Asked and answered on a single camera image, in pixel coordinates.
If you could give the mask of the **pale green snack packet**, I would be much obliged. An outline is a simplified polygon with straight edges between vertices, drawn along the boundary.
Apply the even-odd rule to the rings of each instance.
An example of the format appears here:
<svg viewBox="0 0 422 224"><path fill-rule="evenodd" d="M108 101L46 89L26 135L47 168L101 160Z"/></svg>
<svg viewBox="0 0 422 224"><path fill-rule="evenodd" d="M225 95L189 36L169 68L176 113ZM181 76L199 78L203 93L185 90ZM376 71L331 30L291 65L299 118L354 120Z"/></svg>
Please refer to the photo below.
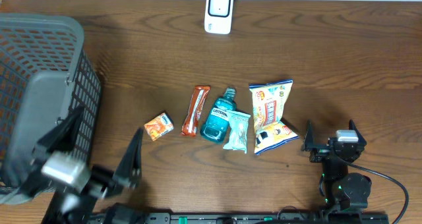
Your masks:
<svg viewBox="0 0 422 224"><path fill-rule="evenodd" d="M247 153L247 132L250 115L240 111L227 112L230 126L228 142L223 146L225 150L236 150Z"/></svg>

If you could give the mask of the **yellow chips snack bag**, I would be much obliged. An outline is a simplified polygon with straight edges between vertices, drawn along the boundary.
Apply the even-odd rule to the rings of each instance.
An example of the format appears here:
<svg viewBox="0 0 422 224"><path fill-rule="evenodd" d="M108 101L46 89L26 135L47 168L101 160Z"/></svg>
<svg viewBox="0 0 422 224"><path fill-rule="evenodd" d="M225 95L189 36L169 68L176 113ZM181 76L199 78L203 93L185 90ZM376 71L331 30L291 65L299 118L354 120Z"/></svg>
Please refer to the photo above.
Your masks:
<svg viewBox="0 0 422 224"><path fill-rule="evenodd" d="M282 122L292 85L293 80L249 85L253 103L255 155L299 138Z"/></svg>

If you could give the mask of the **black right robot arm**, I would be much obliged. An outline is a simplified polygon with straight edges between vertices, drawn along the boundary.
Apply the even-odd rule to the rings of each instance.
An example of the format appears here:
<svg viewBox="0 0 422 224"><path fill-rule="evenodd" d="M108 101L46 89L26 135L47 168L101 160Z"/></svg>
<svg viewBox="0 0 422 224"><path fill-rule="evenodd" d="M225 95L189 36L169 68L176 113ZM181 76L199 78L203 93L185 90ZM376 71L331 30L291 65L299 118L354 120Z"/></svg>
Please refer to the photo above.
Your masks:
<svg viewBox="0 0 422 224"><path fill-rule="evenodd" d="M311 122L307 123L301 151L310 153L311 163L322 164L322 193L332 211L361 211L368 207L372 185L370 178L348 171L366 145L353 121L349 121L347 130L337 130L336 135L329 137L325 144L315 142Z"/></svg>

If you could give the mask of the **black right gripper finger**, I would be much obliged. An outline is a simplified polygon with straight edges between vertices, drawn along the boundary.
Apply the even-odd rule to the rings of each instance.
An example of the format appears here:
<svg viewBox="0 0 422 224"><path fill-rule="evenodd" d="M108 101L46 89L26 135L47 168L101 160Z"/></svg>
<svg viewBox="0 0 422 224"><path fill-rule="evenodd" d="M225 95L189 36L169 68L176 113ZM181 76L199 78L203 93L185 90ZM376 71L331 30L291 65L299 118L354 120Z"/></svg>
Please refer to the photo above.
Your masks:
<svg viewBox="0 0 422 224"><path fill-rule="evenodd" d="M310 152L315 148L314 138L313 138L313 127L311 121L307 121L307 129L304 135L303 143L301 146L302 152Z"/></svg>
<svg viewBox="0 0 422 224"><path fill-rule="evenodd" d="M364 139L364 137L361 135L361 133L358 131L355 123L353 122L352 119L349 120L349 129L354 131L356 133L356 137L357 137L357 143L360 146L365 147L367 145L367 141Z"/></svg>

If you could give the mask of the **teal Listerine mouthwash bottle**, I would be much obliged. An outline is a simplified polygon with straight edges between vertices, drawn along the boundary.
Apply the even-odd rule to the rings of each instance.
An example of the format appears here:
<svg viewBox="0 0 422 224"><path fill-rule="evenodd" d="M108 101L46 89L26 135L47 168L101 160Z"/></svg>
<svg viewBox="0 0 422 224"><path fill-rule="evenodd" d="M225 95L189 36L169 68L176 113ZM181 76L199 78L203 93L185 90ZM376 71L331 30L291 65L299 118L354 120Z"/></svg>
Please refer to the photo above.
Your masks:
<svg viewBox="0 0 422 224"><path fill-rule="evenodd" d="M218 97L214 102L206 122L200 129L200 135L215 143L222 143L226 137L229 126L228 111L236 110L234 98L235 88L228 87L222 97Z"/></svg>

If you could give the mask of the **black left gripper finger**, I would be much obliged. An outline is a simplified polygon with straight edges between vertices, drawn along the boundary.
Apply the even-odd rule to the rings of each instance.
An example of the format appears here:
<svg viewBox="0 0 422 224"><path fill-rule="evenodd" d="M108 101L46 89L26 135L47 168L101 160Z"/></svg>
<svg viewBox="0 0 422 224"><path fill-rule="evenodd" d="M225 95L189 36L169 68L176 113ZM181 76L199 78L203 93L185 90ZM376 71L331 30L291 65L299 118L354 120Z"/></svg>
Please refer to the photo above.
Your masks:
<svg viewBox="0 0 422 224"><path fill-rule="evenodd" d="M126 188L136 188L142 176L141 148L143 130L139 128L113 174L113 180Z"/></svg>
<svg viewBox="0 0 422 224"><path fill-rule="evenodd" d="M56 127L41 137L33 151L33 158L47 158L53 152L71 152L76 144L83 120L84 107L78 106Z"/></svg>

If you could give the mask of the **small orange tissue pack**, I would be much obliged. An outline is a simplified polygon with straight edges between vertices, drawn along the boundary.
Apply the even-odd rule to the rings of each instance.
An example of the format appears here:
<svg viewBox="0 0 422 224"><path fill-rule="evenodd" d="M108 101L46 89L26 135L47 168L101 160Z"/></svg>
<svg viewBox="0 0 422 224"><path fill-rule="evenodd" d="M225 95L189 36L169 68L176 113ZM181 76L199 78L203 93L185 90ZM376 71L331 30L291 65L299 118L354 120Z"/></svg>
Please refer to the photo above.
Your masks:
<svg viewBox="0 0 422 224"><path fill-rule="evenodd" d="M161 113L151 121L147 122L144 125L144 129L149 137L153 141L156 141L163 135L171 132L174 129L174 125L167 113Z"/></svg>

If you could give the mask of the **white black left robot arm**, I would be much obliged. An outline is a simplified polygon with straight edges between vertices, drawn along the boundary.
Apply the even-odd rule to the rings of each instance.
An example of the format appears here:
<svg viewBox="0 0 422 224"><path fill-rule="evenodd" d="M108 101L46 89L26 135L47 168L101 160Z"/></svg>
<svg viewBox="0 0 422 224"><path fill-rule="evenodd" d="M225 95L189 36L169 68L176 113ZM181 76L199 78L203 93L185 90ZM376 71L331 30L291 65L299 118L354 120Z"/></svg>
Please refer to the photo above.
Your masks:
<svg viewBox="0 0 422 224"><path fill-rule="evenodd" d="M115 171L69 154L75 148L84 107L41 137L33 151L28 178L21 189L35 194L52 186L55 194L42 223L87 223L96 202L136 188L141 178L142 130L138 129Z"/></svg>

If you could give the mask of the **orange red snack bar wrapper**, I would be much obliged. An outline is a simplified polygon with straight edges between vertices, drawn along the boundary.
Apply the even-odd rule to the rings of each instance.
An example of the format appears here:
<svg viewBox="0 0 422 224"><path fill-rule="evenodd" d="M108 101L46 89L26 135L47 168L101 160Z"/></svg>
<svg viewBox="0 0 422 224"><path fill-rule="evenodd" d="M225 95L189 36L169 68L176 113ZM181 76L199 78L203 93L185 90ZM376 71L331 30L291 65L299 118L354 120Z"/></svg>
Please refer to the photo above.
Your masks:
<svg viewBox="0 0 422 224"><path fill-rule="evenodd" d="M198 121L209 91L209 86L195 86L191 96L189 110L181 129L182 136L196 136Z"/></svg>

